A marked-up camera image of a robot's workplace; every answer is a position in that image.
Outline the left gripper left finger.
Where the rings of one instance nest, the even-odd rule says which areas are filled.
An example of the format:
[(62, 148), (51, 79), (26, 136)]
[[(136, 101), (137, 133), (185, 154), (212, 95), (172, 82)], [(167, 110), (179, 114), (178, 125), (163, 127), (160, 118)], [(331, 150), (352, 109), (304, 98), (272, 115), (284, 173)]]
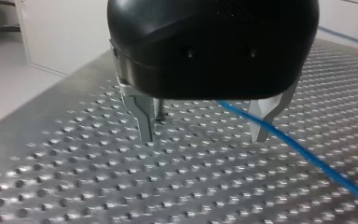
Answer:
[(137, 91), (125, 79), (117, 77), (124, 106), (133, 114), (138, 123), (142, 141), (153, 141), (154, 100), (152, 97)]

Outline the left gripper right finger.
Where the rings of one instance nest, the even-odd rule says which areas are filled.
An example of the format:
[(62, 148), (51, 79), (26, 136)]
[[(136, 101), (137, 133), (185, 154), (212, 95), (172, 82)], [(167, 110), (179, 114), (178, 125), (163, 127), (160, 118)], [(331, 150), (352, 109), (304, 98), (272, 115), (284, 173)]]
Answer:
[[(290, 88), (281, 94), (273, 97), (260, 100), (252, 100), (249, 106), (249, 113), (254, 115), (268, 124), (283, 112), (283, 110), (290, 105), (294, 93), (296, 91), (298, 81), (296, 81)], [(265, 142), (268, 138), (269, 131), (257, 124), (249, 124), (252, 141)]]

